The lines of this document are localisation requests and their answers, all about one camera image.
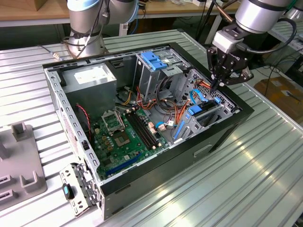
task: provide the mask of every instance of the cardboard box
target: cardboard box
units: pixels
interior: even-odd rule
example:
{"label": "cardboard box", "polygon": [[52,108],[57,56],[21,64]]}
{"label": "cardboard box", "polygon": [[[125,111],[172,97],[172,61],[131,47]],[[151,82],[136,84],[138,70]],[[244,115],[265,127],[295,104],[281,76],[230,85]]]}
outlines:
{"label": "cardboard box", "polygon": [[38,11],[47,0],[0,0],[0,5]]}
{"label": "cardboard box", "polygon": [[[257,83],[254,88],[264,95],[266,84],[267,79],[264,79]],[[303,122],[303,92],[296,89],[286,78],[271,78],[266,98],[297,123]]]}

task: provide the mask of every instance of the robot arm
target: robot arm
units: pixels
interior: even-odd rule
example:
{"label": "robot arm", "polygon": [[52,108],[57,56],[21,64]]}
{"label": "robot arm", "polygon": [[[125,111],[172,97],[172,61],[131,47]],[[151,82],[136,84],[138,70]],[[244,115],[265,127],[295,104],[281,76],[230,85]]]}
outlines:
{"label": "robot arm", "polygon": [[[238,84],[253,78],[247,65],[247,52],[264,54],[271,51],[254,51],[243,44],[244,37],[249,34],[262,34],[269,31],[277,21],[287,21],[293,26],[295,36],[296,24],[288,18],[300,18],[303,14],[303,0],[294,5],[296,13],[289,11],[281,18],[291,0],[243,0],[236,12],[235,20],[218,31],[213,39],[213,47],[207,50],[208,67],[212,72],[213,90],[218,86]],[[235,71],[242,70],[238,77],[231,77]]]}
{"label": "robot arm", "polygon": [[138,12],[138,0],[68,0],[67,6],[71,35],[65,43],[74,58],[104,53],[103,26],[129,23]]}

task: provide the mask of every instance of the ram slot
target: ram slot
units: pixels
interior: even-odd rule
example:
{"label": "ram slot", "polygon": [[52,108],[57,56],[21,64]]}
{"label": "ram slot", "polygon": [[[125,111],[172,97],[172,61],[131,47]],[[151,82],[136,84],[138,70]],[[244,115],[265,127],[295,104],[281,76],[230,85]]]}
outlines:
{"label": "ram slot", "polygon": [[148,150],[158,144],[136,113],[128,113],[126,118]]}

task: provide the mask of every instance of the blue latch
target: blue latch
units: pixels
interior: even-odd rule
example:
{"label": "blue latch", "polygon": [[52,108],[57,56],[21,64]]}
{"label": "blue latch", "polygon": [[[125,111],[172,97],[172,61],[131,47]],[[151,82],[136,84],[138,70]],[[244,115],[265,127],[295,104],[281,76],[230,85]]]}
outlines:
{"label": "blue latch", "polygon": [[220,104],[220,103],[221,103],[221,99],[218,98],[218,97],[215,97],[214,100],[216,101],[217,104]]}
{"label": "blue latch", "polygon": [[141,57],[153,70],[161,70],[167,67],[167,64],[163,63],[160,58],[151,51],[141,53]]}
{"label": "blue latch", "polygon": [[200,111],[202,111],[202,109],[198,105],[194,105],[188,109],[190,115],[194,115]]}

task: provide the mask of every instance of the metal slatted surface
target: metal slatted surface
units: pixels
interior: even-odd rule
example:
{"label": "metal slatted surface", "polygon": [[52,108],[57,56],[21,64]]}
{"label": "metal slatted surface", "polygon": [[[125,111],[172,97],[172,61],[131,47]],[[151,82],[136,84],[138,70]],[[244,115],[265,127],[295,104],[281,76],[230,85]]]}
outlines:
{"label": "metal slatted surface", "polygon": [[[287,22],[279,22],[268,32],[273,37],[285,43],[292,34],[292,26]],[[293,49],[300,50],[303,48],[303,42],[298,38],[299,34],[303,33],[303,22],[297,22],[297,34],[293,41],[289,44]]]}
{"label": "metal slatted surface", "polygon": [[[176,41],[201,63],[205,50],[176,30],[106,39],[110,51]],[[61,45],[48,46],[54,52]],[[303,211],[302,129],[247,85],[233,90],[255,109],[221,148],[106,222],[96,208],[75,219],[58,172],[75,161],[54,112],[37,47],[0,52],[0,127],[33,125],[48,189],[0,212],[0,226],[291,226]]]}

